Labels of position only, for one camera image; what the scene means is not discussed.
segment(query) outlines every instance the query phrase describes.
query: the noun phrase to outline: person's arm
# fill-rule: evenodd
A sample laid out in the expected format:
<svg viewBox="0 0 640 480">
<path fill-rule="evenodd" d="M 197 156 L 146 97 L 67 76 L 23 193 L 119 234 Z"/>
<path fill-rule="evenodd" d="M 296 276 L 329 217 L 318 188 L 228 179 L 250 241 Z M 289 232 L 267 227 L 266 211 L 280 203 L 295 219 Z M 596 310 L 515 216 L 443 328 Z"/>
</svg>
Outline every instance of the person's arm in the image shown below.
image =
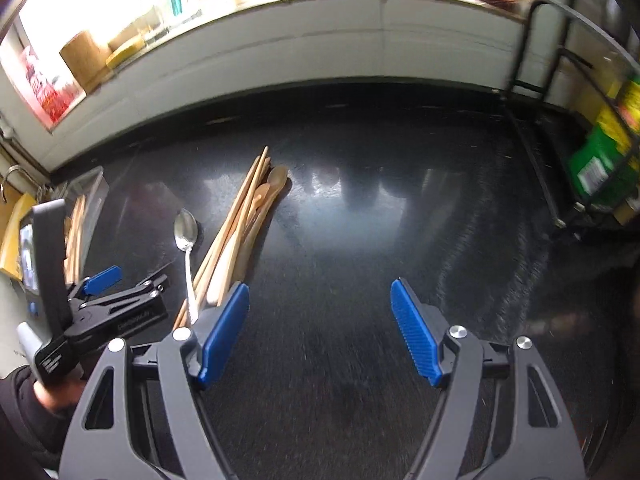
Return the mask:
<svg viewBox="0 0 640 480">
<path fill-rule="evenodd" d="M 84 381 L 75 378 L 44 388 L 34 380 L 27 366 L 0 380 L 0 408 L 41 466 L 58 468 L 71 408 L 78 403 L 83 388 Z"/>
</svg>

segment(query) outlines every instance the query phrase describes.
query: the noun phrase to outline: blue gripper pad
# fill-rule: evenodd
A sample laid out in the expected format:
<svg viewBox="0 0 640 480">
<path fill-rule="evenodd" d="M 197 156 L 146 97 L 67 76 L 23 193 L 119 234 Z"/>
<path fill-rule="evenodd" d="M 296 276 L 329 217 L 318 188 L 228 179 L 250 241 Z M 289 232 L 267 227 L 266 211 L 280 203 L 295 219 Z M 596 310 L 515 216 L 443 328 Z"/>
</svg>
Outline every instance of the blue gripper pad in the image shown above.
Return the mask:
<svg viewBox="0 0 640 480">
<path fill-rule="evenodd" d="M 438 362 L 438 345 L 400 280 L 391 285 L 391 309 L 418 373 L 427 378 L 431 386 L 438 386 L 443 375 Z"/>
<path fill-rule="evenodd" d="M 218 321 L 202 345 L 202 367 L 197 381 L 201 388 L 206 389 L 222 377 L 226 361 L 231 355 L 231 349 L 238 339 L 238 334 L 249 312 L 249 287 L 244 283 L 232 289 L 231 295 L 223 306 L 210 307 L 203 311 L 195 323 L 204 321 L 207 311 L 222 311 Z"/>
<path fill-rule="evenodd" d="M 84 293 L 88 296 L 98 296 L 121 279 L 122 270 L 120 267 L 109 267 L 84 282 Z"/>
</svg>

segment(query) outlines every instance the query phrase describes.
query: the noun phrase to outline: barcode label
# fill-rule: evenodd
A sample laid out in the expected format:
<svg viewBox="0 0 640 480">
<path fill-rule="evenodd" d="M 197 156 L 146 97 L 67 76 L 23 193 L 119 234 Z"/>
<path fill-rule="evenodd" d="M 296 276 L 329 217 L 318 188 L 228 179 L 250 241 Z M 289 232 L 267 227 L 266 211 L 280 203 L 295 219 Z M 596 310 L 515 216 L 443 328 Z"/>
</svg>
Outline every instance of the barcode label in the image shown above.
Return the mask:
<svg viewBox="0 0 640 480">
<path fill-rule="evenodd" d="M 589 195 L 592 195 L 606 179 L 607 171 L 596 156 L 592 157 L 578 173 L 578 180 L 580 180 L 582 187 Z"/>
</svg>

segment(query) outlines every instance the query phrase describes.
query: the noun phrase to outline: silver bolt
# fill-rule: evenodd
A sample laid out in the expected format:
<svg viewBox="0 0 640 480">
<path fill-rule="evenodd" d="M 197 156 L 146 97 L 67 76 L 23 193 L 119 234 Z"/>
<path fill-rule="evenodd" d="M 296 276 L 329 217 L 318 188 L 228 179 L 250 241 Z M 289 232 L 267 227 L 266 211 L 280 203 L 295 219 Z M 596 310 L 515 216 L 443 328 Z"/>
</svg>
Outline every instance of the silver bolt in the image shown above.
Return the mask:
<svg viewBox="0 0 640 480">
<path fill-rule="evenodd" d="M 186 326 L 181 326 L 174 330 L 174 339 L 176 341 L 187 341 L 191 337 L 191 329 Z"/>
<path fill-rule="evenodd" d="M 518 345 L 523 350 L 529 350 L 529 348 L 533 346 L 533 343 L 531 342 L 531 339 L 529 339 L 527 336 L 521 335 L 519 338 L 516 339 L 516 345 Z"/>
<path fill-rule="evenodd" d="M 462 339 L 466 337 L 466 328 L 460 325 L 454 325 L 449 328 L 449 335 L 455 339 Z"/>
<path fill-rule="evenodd" d="M 109 341 L 108 348 L 111 352 L 119 352 L 124 348 L 124 339 L 116 338 Z"/>
</svg>

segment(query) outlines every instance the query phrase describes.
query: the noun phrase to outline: human hand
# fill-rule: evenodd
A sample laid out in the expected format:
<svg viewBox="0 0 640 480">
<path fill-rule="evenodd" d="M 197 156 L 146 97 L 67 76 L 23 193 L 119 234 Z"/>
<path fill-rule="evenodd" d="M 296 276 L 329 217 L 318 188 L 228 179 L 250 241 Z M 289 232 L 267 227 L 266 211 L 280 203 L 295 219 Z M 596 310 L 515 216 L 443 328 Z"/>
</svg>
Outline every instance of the human hand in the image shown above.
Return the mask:
<svg viewBox="0 0 640 480">
<path fill-rule="evenodd" d="M 75 406 L 80 400 L 85 386 L 86 381 L 70 374 L 62 382 L 46 387 L 40 381 L 36 381 L 33 383 L 33 393 L 44 408 L 55 413 Z"/>
</svg>

